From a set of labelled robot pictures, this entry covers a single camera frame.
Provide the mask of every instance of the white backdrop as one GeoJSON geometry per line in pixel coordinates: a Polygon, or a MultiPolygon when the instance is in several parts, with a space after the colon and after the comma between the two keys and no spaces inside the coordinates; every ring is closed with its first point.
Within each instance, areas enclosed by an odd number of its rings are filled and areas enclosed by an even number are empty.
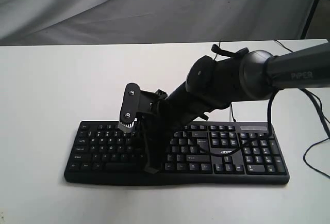
{"type": "Polygon", "coordinates": [[[30,10],[28,5],[24,6],[24,1],[20,2],[20,6],[13,8],[15,12],[12,13],[10,10],[7,12],[8,8],[4,9],[1,4],[0,43],[114,44],[297,39],[300,37],[313,2],[313,0],[67,1],[66,3],[66,0],[45,0],[41,8],[41,16],[39,12],[32,14],[29,12],[28,17],[22,12],[22,10],[30,10]],[[45,25],[53,25],[65,18],[65,21],[45,28],[45,25]]]}

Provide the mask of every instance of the enter key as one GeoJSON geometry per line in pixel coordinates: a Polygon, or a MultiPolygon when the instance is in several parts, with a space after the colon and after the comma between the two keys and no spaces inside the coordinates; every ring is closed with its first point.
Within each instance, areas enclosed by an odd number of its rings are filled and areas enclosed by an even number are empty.
{"type": "Polygon", "coordinates": [[[198,144],[202,149],[205,149],[206,151],[209,151],[208,139],[197,139],[197,144],[198,144]]]}

